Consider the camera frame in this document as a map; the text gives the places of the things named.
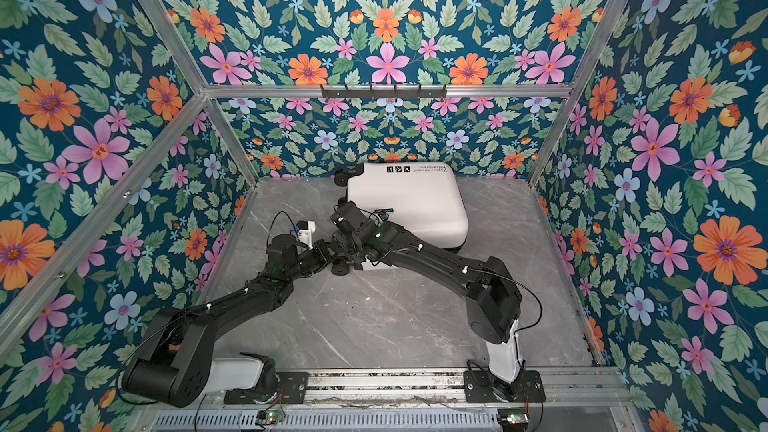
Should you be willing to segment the white hard-shell suitcase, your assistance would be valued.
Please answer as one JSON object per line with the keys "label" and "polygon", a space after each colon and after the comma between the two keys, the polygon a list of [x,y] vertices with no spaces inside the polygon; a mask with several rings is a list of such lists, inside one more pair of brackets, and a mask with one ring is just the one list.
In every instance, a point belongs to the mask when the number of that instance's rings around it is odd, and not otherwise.
{"label": "white hard-shell suitcase", "polygon": [[385,210],[388,219],[428,243],[459,251],[469,221],[452,169],[443,162],[360,163],[334,173],[346,190],[341,204],[353,201],[368,215]]}

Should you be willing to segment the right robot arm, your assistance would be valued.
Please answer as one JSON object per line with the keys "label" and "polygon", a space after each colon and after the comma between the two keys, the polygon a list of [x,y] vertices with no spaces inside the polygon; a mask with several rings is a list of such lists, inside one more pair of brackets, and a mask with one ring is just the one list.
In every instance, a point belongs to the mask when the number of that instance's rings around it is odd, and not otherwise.
{"label": "right robot arm", "polygon": [[504,262],[494,256],[485,261],[466,258],[437,247],[352,201],[337,206],[331,221],[336,227],[332,244],[349,267],[369,262],[405,269],[463,298],[468,326],[487,346],[488,385],[503,400],[522,389],[522,293]]}

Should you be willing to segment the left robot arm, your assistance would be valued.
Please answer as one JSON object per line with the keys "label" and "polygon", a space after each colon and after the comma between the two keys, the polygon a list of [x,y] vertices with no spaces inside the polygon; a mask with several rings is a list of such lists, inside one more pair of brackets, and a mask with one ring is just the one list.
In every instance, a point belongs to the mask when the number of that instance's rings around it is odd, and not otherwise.
{"label": "left robot arm", "polygon": [[306,246],[288,234],[277,236],[268,244],[262,272],[242,288],[201,305],[160,310],[127,362],[121,390],[179,408],[190,405],[205,393],[213,376],[216,341],[281,307],[296,280],[322,271],[332,261],[326,240]]}

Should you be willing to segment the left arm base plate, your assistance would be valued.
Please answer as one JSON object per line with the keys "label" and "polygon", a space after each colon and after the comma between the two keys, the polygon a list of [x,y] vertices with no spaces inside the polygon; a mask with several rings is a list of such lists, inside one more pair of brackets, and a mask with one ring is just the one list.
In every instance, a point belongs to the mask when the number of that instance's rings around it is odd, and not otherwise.
{"label": "left arm base plate", "polygon": [[268,372],[254,387],[227,391],[226,405],[298,405],[308,391],[308,372]]}

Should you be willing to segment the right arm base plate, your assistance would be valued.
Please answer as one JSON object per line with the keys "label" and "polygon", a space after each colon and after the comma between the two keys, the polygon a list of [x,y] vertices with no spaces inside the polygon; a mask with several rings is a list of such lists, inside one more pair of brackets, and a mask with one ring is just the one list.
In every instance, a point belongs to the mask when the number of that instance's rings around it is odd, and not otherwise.
{"label": "right arm base plate", "polygon": [[465,400],[469,403],[544,403],[541,375],[523,370],[512,383],[506,383],[489,371],[467,369],[463,372]]}

